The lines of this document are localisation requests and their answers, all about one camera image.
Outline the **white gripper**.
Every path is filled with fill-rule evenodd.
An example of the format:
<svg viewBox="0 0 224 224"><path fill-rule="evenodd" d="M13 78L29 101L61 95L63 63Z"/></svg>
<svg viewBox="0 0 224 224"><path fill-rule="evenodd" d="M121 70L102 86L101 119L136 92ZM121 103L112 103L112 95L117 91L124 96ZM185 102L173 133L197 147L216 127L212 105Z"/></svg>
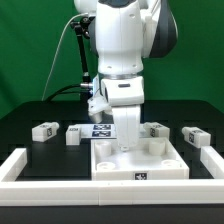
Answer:
<svg viewBox="0 0 224 224"><path fill-rule="evenodd" d="M113 107L113 121L118 145L127 152L138 144L141 107L139 105Z"/></svg>

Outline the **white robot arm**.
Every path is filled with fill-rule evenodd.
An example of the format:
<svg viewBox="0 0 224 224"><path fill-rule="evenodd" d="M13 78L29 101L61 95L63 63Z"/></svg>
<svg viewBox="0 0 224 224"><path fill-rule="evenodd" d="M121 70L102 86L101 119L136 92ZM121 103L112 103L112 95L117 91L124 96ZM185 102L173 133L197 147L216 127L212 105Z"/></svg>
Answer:
<svg viewBox="0 0 224 224"><path fill-rule="evenodd" d="M117 144L127 151L139 141L144 103L144 58L166 56L178 31L168 0L74 0L76 10L90 20L92 51L98 56L91 119L113 116Z"/></svg>

